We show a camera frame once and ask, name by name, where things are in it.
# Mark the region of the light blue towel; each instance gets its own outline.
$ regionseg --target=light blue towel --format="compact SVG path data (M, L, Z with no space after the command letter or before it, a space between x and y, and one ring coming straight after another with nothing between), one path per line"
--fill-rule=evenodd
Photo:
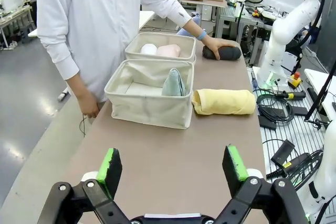
M175 68L171 69L167 79L164 81L162 95L183 97L186 95L185 93L186 90L180 72Z

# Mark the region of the sleeve cuff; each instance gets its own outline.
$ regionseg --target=sleeve cuff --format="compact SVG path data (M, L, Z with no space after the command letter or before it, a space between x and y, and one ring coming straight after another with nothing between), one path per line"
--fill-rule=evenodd
M182 6L173 9L167 17L180 27L184 27L191 19L191 16Z
M55 65L64 80L70 79L79 72L79 68L71 56L55 63Z

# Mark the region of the white storage basket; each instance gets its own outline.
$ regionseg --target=white storage basket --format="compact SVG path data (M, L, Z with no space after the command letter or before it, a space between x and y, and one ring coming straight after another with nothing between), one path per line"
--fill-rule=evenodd
M162 96L163 83L177 69L186 96ZM112 117L137 123L187 129L192 116L194 65L176 60L125 60L105 87Z
M177 44L181 48L181 53L178 58L141 54L141 48L145 44L154 44L158 48L170 44ZM195 62L195 48L196 39L192 37L158 33L140 33L128 47L126 47L125 52L127 59L183 60Z

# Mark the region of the black rolled towel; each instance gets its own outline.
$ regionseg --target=black rolled towel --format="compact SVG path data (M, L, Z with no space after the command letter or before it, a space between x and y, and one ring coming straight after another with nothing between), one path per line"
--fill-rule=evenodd
M238 47L221 47L218 50L221 60L238 60L242 55ZM203 57L210 60L215 60L215 54L207 47L203 47Z

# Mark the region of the blue wristband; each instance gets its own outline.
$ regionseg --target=blue wristband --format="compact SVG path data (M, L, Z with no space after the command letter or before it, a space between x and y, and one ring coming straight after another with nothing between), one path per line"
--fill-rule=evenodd
M205 36L206 36L206 31L203 30L203 32L201 33L201 35L199 35L196 39L197 39L197 40L202 40L202 39L205 38Z

